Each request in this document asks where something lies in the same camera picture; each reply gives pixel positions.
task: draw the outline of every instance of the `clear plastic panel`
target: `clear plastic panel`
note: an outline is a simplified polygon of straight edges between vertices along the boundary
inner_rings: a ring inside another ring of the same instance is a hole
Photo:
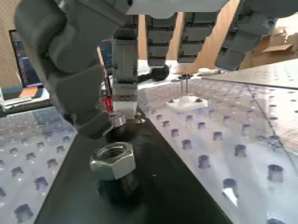
[[[189,170],[233,223],[295,224],[298,91],[197,79],[189,92],[208,107],[166,107],[178,83],[142,89],[138,98]]]
[[[0,118],[0,220],[32,224],[76,131],[51,107]]]

